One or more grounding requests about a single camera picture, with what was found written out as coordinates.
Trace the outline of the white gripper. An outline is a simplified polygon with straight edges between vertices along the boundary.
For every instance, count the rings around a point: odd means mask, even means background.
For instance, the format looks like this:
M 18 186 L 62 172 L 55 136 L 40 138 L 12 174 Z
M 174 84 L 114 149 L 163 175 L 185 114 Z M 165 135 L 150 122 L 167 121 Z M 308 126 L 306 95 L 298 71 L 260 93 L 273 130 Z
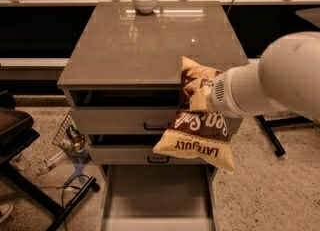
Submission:
M 212 112 L 215 109 L 232 118 L 253 114 L 254 69 L 239 66 L 218 75 L 215 80 L 198 78 L 191 83 L 190 110 Z

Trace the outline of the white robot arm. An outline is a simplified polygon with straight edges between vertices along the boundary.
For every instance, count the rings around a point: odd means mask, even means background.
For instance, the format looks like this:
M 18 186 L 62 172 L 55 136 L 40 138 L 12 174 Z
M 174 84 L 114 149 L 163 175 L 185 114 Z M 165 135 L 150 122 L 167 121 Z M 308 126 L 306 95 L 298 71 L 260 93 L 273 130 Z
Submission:
M 231 68 L 198 89 L 190 109 L 233 118 L 290 110 L 319 123 L 320 33 L 277 39 L 258 61 Z

